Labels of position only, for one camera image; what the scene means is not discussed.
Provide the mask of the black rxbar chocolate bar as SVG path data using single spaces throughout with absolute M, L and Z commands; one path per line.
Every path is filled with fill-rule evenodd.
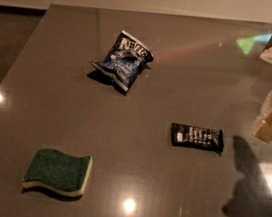
M 172 123 L 170 133 L 173 146 L 197 148 L 219 154 L 223 152 L 224 137 L 221 129 Z

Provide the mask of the green and yellow sponge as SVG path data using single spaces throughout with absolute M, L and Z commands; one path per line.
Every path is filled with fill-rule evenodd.
M 54 148 L 39 149 L 26 170 L 22 186 L 48 189 L 65 197 L 80 197 L 91 174 L 92 159 L 90 155 L 75 157 Z

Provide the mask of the blue kettle chips bag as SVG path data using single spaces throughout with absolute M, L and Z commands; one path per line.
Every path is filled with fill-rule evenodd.
M 92 62 L 92 65 L 127 92 L 135 82 L 138 71 L 153 59 L 147 45 L 123 30 L 103 61 Z

